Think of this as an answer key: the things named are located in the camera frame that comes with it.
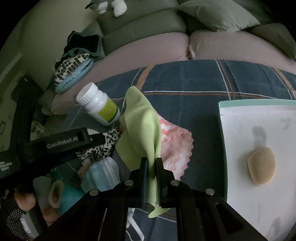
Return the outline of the operator left hand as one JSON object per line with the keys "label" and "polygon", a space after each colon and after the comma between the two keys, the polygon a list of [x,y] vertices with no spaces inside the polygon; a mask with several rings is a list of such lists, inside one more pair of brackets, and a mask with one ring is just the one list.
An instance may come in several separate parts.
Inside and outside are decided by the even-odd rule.
{"label": "operator left hand", "polygon": [[14,193],[16,208],[6,217],[9,230],[20,240],[35,239],[60,215],[64,183],[41,176],[34,179],[33,187],[33,193]]}

